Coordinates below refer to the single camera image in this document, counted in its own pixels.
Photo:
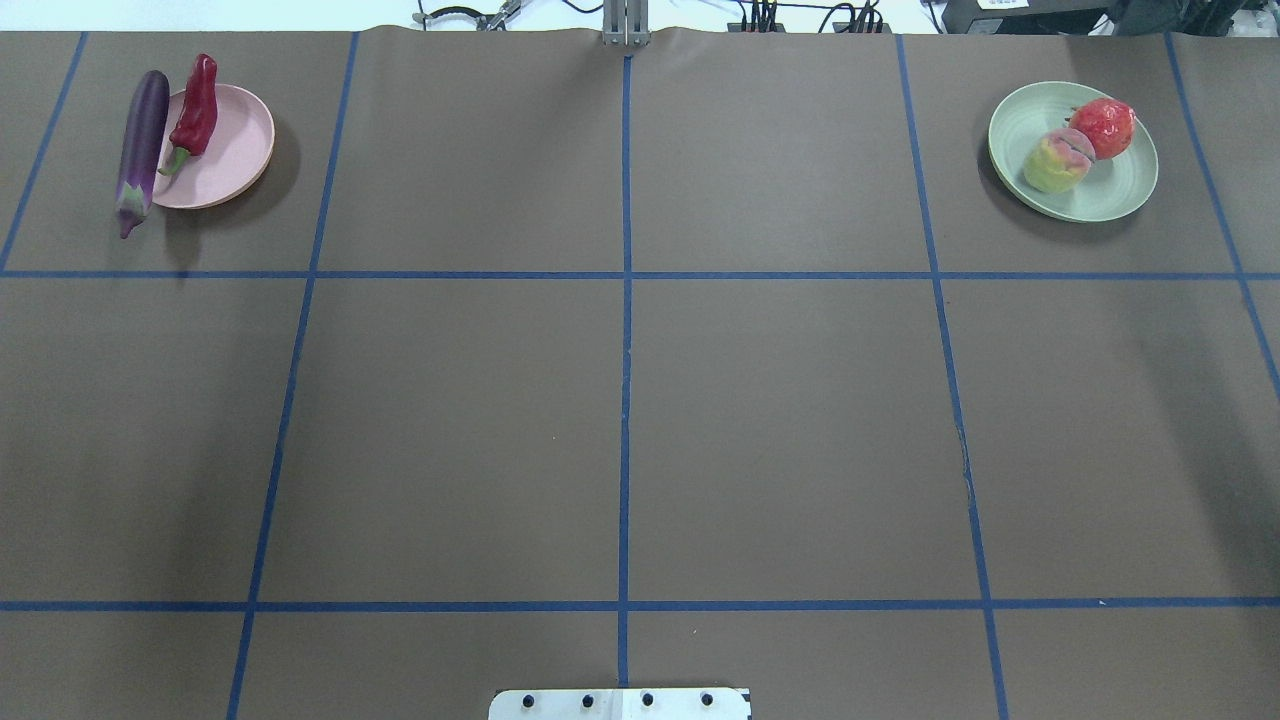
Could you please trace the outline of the purple eggplant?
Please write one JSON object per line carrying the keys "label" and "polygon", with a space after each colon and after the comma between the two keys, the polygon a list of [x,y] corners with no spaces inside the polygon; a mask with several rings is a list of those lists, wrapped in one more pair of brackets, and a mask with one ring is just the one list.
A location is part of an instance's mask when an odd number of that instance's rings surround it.
{"label": "purple eggplant", "polygon": [[145,72],[127,113],[116,178],[114,213],[122,240],[145,222],[152,206],[169,102],[168,77],[161,70]]}

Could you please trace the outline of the pink plate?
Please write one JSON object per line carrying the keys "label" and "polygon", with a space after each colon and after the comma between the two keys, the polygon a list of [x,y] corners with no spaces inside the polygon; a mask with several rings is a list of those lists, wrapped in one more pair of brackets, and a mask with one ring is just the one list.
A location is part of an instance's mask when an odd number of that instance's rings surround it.
{"label": "pink plate", "polygon": [[268,105],[247,88],[216,85],[219,118],[206,152],[173,177],[155,176],[152,201],[195,210],[227,202],[248,190],[270,163],[276,128]]}

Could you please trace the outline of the red chili pepper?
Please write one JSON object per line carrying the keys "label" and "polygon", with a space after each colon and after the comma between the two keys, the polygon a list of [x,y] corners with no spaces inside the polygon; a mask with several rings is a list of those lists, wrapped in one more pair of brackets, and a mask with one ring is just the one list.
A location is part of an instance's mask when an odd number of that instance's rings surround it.
{"label": "red chili pepper", "polygon": [[196,56],[186,82],[183,104],[174,129],[169,133],[170,151],[157,173],[177,176],[191,158],[201,158],[218,124],[218,63],[206,53]]}

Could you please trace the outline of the peach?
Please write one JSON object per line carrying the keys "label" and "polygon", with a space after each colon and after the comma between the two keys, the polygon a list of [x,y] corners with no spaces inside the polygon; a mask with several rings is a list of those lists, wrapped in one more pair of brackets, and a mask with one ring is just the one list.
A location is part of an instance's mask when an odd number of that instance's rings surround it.
{"label": "peach", "polygon": [[1034,190],[1065,193],[1087,177],[1094,160],[1094,146],[1083,132],[1056,128],[1037,141],[1023,163],[1021,173]]}

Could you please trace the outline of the black computer box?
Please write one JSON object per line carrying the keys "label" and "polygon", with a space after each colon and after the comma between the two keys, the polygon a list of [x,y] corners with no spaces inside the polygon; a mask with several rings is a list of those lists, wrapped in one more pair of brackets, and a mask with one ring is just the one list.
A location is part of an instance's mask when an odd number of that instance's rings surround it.
{"label": "black computer box", "polygon": [[927,1],[943,35],[1091,35],[1102,26],[1116,36],[1183,33],[1225,37],[1242,12],[1268,12],[1276,1]]}

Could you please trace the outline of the aluminium frame post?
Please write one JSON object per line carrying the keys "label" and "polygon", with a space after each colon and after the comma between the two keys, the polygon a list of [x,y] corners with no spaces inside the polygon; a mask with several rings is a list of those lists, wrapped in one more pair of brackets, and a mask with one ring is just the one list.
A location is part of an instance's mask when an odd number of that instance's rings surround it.
{"label": "aluminium frame post", "polygon": [[643,47],[652,40],[648,0],[602,1],[602,41],[609,47]]}

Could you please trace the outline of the red pomegranate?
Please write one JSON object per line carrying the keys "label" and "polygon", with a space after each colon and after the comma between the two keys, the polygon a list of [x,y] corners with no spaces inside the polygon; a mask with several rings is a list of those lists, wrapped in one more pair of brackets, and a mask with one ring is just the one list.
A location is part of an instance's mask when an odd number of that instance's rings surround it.
{"label": "red pomegranate", "polygon": [[1135,110],[1114,97],[1096,97],[1073,109],[1068,128],[1084,135],[1094,160],[1110,160],[1125,152],[1137,132]]}

